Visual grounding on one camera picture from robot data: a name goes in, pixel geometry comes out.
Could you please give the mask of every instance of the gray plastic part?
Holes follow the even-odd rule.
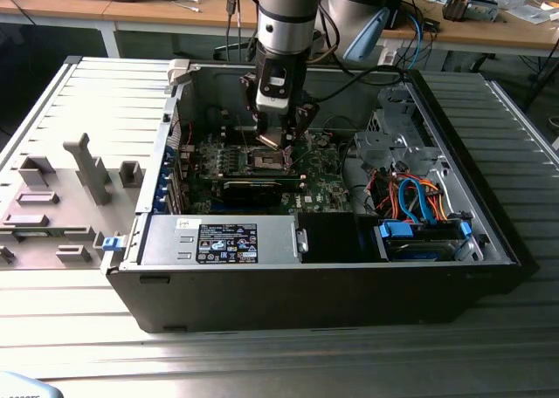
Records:
[[[8,215],[3,221],[4,225],[18,226],[46,226],[49,218],[46,215]]]
[[[18,170],[25,184],[30,188],[48,187],[43,174],[54,173],[54,168],[44,156],[28,156]]]
[[[97,172],[99,172],[99,175],[104,176],[103,182],[105,184],[110,182],[111,177],[109,176],[108,171],[105,168],[105,164],[103,163],[103,160],[99,156],[94,156],[93,160],[95,161],[95,169],[97,170]],[[85,186],[86,181],[83,179],[83,177],[81,176],[81,173],[78,169],[76,169],[76,175],[78,176],[78,180],[79,180],[79,182],[81,182],[81,185]]]
[[[93,240],[93,250],[99,257],[103,257],[103,241],[105,241],[105,236],[101,231],[97,232],[97,235]]]
[[[81,62],[81,59],[83,59],[83,56],[70,55],[70,56],[66,56],[66,59],[64,59],[64,63],[75,65]]]
[[[84,245],[59,245],[56,257],[62,263],[87,262],[91,260],[91,256]]]
[[[138,161],[123,161],[119,176],[124,189],[139,189],[143,182],[143,173]]]
[[[22,206],[39,204],[56,204],[59,197],[53,191],[24,191],[17,195],[16,201]]]
[[[93,157],[87,149],[89,136],[82,134],[77,141],[66,141],[62,144],[64,149],[73,155],[74,160],[78,164],[82,179],[89,188],[89,192],[95,204],[107,204],[111,200],[111,196],[105,189],[106,173],[102,174],[95,165]]]
[[[91,226],[87,226],[83,230],[66,230],[64,235],[70,241],[93,241],[95,239],[95,231]]]
[[[10,264],[14,259],[14,253],[8,250],[7,247],[0,245],[0,258],[3,259],[7,264]]]
[[[19,243],[21,240],[13,230],[0,232],[0,243]]]

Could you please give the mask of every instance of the white object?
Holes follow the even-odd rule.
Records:
[[[167,79],[171,86],[180,84],[186,77],[189,70],[190,61],[188,59],[173,59],[167,68]]]
[[[513,8],[508,11],[515,17],[522,20],[529,21],[532,24],[540,24],[549,21],[549,13],[540,8],[533,7],[531,5],[522,5],[521,7]]]

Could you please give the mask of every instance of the white table leg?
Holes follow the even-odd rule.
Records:
[[[105,49],[107,49],[107,56],[110,58],[120,58],[121,53],[116,42],[116,27],[114,26],[114,22],[99,22],[97,28],[101,32],[101,36],[103,37],[103,43],[105,43]]]

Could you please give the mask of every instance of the connector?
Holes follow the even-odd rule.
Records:
[[[235,14],[235,11],[237,10],[237,0],[227,0],[227,15],[229,17],[232,17],[233,14]]]

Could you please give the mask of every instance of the floor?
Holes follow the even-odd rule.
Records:
[[[22,45],[13,44],[8,38],[0,46],[0,88],[5,89],[0,92],[0,105],[3,107],[0,114],[0,147],[17,129],[66,56],[106,56],[97,31],[24,26],[21,33],[24,36]],[[174,52],[182,51],[192,58],[205,60],[211,59],[212,47],[222,44],[219,37],[171,38],[136,32],[123,33],[119,43],[129,58],[172,58]],[[472,54],[455,53],[445,69],[464,71],[472,61]],[[534,74],[519,57],[502,55],[488,59],[480,72],[488,79],[496,79],[519,105],[530,86],[528,75]],[[528,111],[528,117],[549,141],[557,136],[548,126],[548,118],[559,111],[558,86],[559,83],[555,82],[546,87]]]

